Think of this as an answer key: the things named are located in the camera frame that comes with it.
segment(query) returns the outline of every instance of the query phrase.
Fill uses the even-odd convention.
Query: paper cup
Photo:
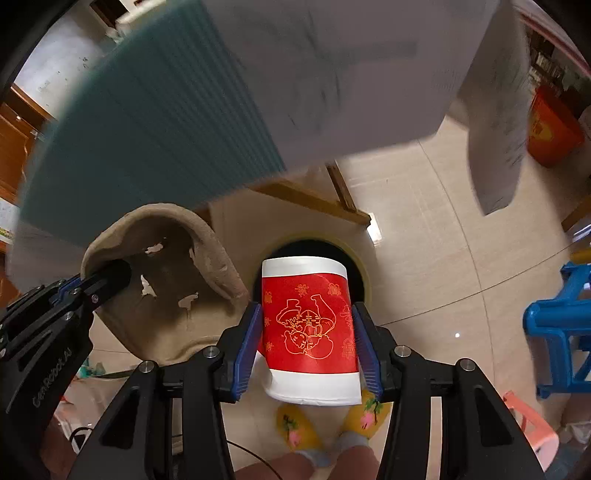
[[[262,352],[267,394],[277,400],[337,406],[361,402],[345,267],[322,257],[262,264]]]

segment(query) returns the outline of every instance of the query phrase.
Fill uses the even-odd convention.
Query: blue plastic stool
[[[588,393],[591,381],[585,378],[591,370],[589,354],[579,371],[573,375],[569,337],[578,336],[578,349],[591,351],[591,300],[578,300],[583,286],[590,282],[591,265],[567,263],[560,269],[564,287],[552,300],[533,302],[523,315],[527,335],[543,337],[550,357],[551,385],[537,385],[537,395],[548,398],[551,393]]]

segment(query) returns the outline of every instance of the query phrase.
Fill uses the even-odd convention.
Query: trash can
[[[546,85],[535,91],[527,150],[544,167],[553,167],[584,142],[579,122]]]

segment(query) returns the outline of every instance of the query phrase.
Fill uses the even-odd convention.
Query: metal bolt
[[[215,345],[207,346],[203,349],[205,358],[216,358],[220,354],[220,349]]]
[[[406,345],[398,345],[394,349],[394,353],[398,356],[401,356],[402,358],[410,356],[412,352],[413,351],[410,349],[410,347],[407,347]]]
[[[138,365],[139,371],[143,374],[150,373],[156,364],[152,360],[144,360]]]
[[[472,372],[476,369],[476,364],[469,358],[462,358],[460,360],[460,367],[466,372]]]

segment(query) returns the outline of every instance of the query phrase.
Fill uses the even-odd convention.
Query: gray sock
[[[336,439],[333,449],[336,455],[339,456],[345,450],[351,447],[357,447],[359,445],[369,447],[369,441],[367,440],[367,437],[364,437],[357,432],[347,430],[346,432],[341,433],[339,438]]]
[[[299,453],[300,455],[305,456],[314,468],[322,468],[325,466],[330,466],[332,463],[330,461],[330,456],[323,450],[318,450],[315,448],[308,448],[306,450],[295,450],[294,453]]]

